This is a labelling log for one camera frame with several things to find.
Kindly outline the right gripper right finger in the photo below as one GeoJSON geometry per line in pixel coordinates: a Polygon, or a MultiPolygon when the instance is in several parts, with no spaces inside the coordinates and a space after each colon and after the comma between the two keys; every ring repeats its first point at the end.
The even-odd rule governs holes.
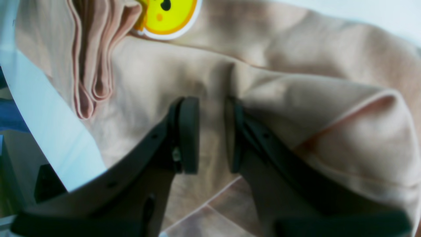
{"type": "Polygon", "coordinates": [[[250,186],[266,237],[406,237],[411,221],[315,171],[240,101],[225,100],[227,156],[250,186]]]}

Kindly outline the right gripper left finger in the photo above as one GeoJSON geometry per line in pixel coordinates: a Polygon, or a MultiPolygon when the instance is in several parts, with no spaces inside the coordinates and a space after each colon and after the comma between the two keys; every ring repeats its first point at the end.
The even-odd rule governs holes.
{"type": "Polygon", "coordinates": [[[180,97],[112,168],[17,215],[21,237],[157,237],[176,174],[197,174],[199,99],[180,97]]]}

